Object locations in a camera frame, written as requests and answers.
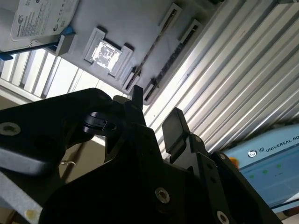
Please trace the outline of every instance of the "bolt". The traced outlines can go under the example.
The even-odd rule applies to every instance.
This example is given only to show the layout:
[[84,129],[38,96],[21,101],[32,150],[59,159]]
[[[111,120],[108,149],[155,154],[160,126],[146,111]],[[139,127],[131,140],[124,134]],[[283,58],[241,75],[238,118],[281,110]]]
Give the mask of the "bolt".
[[155,194],[157,199],[163,204],[167,204],[170,201],[169,194],[164,188],[157,188]]
[[223,154],[219,154],[220,158],[222,158],[223,160],[225,160],[225,156]]
[[222,211],[217,211],[217,218],[222,224],[229,224],[228,217]]
[[196,141],[198,141],[198,142],[201,142],[201,139],[200,139],[200,137],[198,137],[198,136],[195,136],[195,139],[196,139]]
[[15,136],[21,132],[21,128],[12,122],[4,122],[0,124],[0,134],[5,136]]

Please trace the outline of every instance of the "rectangular cutout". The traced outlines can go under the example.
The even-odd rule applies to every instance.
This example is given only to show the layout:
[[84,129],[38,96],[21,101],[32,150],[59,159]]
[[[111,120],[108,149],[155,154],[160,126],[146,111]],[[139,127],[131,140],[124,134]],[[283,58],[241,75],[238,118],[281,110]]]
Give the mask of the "rectangular cutout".
[[191,25],[187,28],[187,30],[182,35],[181,39],[179,40],[181,43],[188,41],[191,36],[201,27],[201,23],[197,20],[193,20]]
[[175,3],[172,3],[170,9],[168,10],[162,22],[160,23],[160,27],[167,26],[167,29],[171,28],[173,24],[176,22],[176,20],[178,19],[181,12],[182,12],[182,8],[180,8]]

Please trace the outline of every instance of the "blue device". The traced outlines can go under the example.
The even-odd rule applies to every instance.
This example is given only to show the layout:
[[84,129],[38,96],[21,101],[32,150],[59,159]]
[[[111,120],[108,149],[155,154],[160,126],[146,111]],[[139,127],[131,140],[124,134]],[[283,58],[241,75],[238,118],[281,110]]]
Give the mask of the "blue device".
[[299,125],[271,130],[224,152],[274,212],[299,206]]

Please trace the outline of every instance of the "white label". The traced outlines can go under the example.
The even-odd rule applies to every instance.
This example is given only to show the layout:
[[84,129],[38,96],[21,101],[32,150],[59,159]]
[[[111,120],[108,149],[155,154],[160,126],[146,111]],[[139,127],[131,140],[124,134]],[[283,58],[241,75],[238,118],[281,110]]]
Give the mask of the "white label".
[[20,0],[11,38],[38,38],[60,34],[71,22],[78,0]]

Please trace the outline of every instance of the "universal robots logo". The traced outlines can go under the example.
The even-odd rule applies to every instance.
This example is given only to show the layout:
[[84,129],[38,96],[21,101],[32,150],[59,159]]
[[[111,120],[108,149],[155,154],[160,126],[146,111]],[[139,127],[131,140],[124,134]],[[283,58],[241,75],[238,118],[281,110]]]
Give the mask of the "universal robots logo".
[[19,15],[18,23],[19,23],[19,24],[22,24],[23,21],[24,21],[24,16],[23,16],[23,15]]
[[248,157],[253,158],[257,155],[257,151],[256,150],[251,150],[248,152]]

